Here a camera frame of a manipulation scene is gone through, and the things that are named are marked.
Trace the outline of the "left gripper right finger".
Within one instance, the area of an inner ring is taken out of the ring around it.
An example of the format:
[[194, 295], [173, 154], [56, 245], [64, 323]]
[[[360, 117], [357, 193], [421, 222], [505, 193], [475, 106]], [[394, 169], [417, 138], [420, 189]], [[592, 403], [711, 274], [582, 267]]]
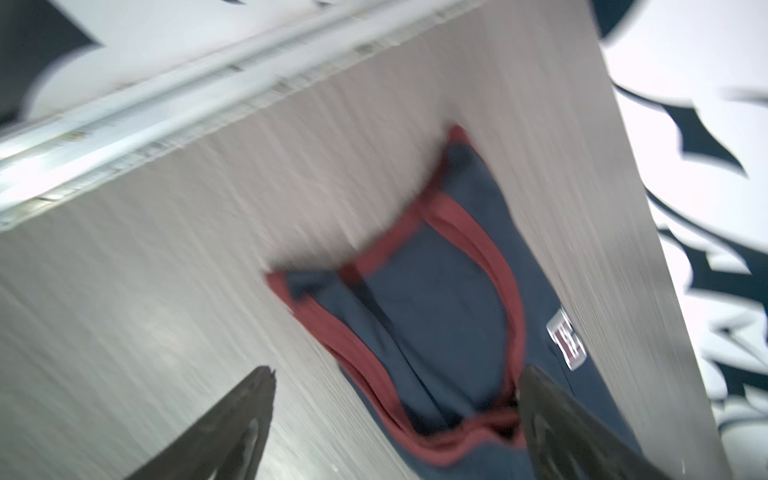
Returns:
[[523, 369], [518, 407], [538, 479], [666, 479], [536, 366]]

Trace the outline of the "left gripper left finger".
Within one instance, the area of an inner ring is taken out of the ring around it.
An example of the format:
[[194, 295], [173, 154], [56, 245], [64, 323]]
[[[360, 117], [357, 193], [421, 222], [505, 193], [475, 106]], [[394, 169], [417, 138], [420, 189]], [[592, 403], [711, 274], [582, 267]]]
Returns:
[[254, 479], [266, 447], [275, 372], [259, 366], [131, 479]]

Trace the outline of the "navy tank top red trim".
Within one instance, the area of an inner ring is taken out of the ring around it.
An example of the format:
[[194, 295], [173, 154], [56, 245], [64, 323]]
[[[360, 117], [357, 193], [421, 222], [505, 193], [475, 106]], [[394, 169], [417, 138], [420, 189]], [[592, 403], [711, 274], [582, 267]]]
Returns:
[[423, 479], [533, 477], [517, 407], [530, 365], [638, 445], [460, 126], [424, 189], [364, 251], [266, 281]]

